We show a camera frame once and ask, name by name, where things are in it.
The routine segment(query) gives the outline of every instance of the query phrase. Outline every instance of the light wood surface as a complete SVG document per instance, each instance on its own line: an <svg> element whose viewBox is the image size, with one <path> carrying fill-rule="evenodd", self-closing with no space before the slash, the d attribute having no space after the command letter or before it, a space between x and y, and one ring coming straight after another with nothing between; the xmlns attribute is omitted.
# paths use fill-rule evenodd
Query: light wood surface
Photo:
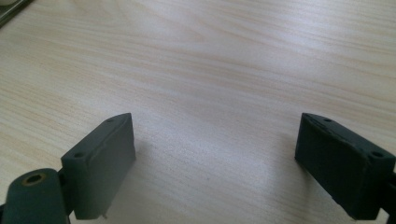
<svg viewBox="0 0 396 224"><path fill-rule="evenodd" d="M108 219L72 223L354 223L295 162L300 116L396 154L395 71L394 0L36 0L0 30L0 202L131 112Z"/></svg>

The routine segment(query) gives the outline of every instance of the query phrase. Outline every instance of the round hole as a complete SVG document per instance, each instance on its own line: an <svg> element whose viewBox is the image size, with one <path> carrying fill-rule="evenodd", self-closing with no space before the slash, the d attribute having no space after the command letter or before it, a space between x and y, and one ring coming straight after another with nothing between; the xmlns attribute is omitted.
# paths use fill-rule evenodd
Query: round hole
<svg viewBox="0 0 396 224"><path fill-rule="evenodd" d="M379 157L379 158L384 157L384 155L382 155L382 154L379 153L379 152L372 152L372 154L373 154L373 156L375 156L375 157Z"/></svg>
<svg viewBox="0 0 396 224"><path fill-rule="evenodd" d="M28 177L23 179L22 184L24 186L33 186L43 181L45 177L46 175L42 173L29 175Z"/></svg>
<svg viewBox="0 0 396 224"><path fill-rule="evenodd" d="M82 152L78 152L75 154L75 158L81 158L83 156L84 156L84 153L82 153Z"/></svg>

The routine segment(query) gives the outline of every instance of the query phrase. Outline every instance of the gray plastic part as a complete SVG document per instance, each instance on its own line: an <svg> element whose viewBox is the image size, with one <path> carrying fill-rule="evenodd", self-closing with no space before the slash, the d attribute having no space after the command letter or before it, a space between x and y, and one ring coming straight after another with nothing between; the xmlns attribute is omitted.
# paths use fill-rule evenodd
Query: gray plastic part
<svg viewBox="0 0 396 224"><path fill-rule="evenodd" d="M395 157L339 123L303 114L295 159L355 219L376 219Z"/></svg>
<svg viewBox="0 0 396 224"><path fill-rule="evenodd" d="M131 114L107 119L62 156L65 184L77 219L106 214L135 160Z"/></svg>
<svg viewBox="0 0 396 224"><path fill-rule="evenodd" d="M1 223L69 223L58 173L40 169L15 179L8 189Z"/></svg>

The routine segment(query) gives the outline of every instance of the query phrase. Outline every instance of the wooden table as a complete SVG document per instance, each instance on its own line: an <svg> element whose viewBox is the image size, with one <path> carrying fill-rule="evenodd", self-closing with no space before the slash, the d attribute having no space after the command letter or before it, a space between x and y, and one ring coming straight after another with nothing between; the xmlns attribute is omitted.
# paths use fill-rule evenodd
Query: wooden table
<svg viewBox="0 0 396 224"><path fill-rule="evenodd" d="M108 220L72 223L354 223L295 162L300 117L396 154L395 87L393 0L36 0L0 30L0 200L131 112Z"/></svg>

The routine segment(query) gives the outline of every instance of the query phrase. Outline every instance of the black plastic piece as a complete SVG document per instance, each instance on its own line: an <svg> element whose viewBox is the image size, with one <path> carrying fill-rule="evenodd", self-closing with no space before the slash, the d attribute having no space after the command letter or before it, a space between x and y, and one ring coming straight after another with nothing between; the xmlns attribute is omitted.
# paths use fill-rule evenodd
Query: black plastic piece
<svg viewBox="0 0 396 224"><path fill-rule="evenodd" d="M17 223L69 223L55 170L35 170L11 183L2 224Z"/></svg>
<svg viewBox="0 0 396 224"><path fill-rule="evenodd" d="M100 124L62 156L76 218L104 215L135 160L131 114Z"/></svg>
<svg viewBox="0 0 396 224"><path fill-rule="evenodd" d="M392 154L333 120L303 114L295 159L351 217L376 219L393 175Z"/></svg>
<svg viewBox="0 0 396 224"><path fill-rule="evenodd" d="M41 169L14 180L0 223L69 223L72 211L77 219L104 216L134 160L131 114L107 119L62 156L59 172Z"/></svg>
<svg viewBox="0 0 396 224"><path fill-rule="evenodd" d="M388 224L396 224L396 174L393 174L391 180L381 192L381 207L390 214Z"/></svg>
<svg viewBox="0 0 396 224"><path fill-rule="evenodd" d="M0 28L27 7L31 2L33 2L33 0L17 0L15 3L8 6L0 6Z"/></svg>

